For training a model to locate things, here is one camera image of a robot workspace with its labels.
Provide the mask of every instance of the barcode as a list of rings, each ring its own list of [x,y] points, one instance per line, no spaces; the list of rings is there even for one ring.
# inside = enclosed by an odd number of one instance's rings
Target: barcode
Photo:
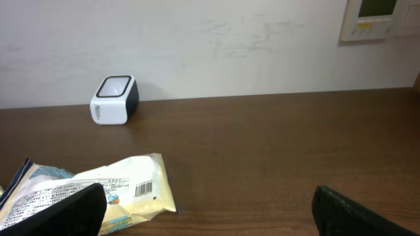
[[[140,184],[136,187],[136,197],[148,194],[152,192],[152,181]]]

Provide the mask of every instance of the yellow label on thermostat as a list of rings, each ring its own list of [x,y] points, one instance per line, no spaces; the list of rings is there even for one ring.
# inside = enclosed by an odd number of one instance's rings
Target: yellow label on thermostat
[[[372,28],[372,23],[357,23],[358,29],[370,29]]]

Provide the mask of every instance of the light switch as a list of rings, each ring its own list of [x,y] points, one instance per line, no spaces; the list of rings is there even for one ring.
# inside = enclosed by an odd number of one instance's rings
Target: light switch
[[[409,6],[406,17],[402,23],[403,28],[420,28],[420,5]]]

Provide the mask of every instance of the white cube device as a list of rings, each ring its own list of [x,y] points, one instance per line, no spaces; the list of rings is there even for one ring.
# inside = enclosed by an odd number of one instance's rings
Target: white cube device
[[[91,100],[91,115],[99,125],[122,125],[136,111],[138,89],[134,76],[109,76]]]

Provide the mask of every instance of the white wall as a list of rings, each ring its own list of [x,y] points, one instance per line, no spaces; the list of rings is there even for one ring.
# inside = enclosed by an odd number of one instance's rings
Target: white wall
[[[0,108],[412,86],[420,37],[342,46],[345,0],[1,0]]]

